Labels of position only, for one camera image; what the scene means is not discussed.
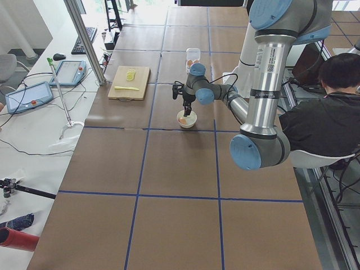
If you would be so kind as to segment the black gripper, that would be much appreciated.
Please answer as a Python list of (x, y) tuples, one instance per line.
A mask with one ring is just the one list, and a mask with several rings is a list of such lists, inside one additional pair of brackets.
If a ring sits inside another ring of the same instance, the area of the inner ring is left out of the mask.
[(183, 97), (183, 107), (184, 107), (183, 116), (188, 116), (192, 111), (191, 104), (194, 102), (195, 96), (193, 94), (187, 93), (186, 90), (183, 90), (182, 97)]

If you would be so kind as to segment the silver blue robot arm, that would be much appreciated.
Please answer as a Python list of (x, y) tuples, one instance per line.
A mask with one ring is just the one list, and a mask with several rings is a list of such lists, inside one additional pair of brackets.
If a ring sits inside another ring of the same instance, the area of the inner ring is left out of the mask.
[(213, 84), (205, 77), (205, 66), (196, 63), (185, 84), (173, 87), (173, 97), (183, 97), (185, 115), (194, 101), (207, 105), (220, 100), (229, 108), (240, 122), (229, 146), (238, 167), (257, 170), (287, 159), (289, 141), (274, 124), (286, 60), (292, 46), (329, 35), (331, 11), (331, 1), (251, 2), (235, 81)]

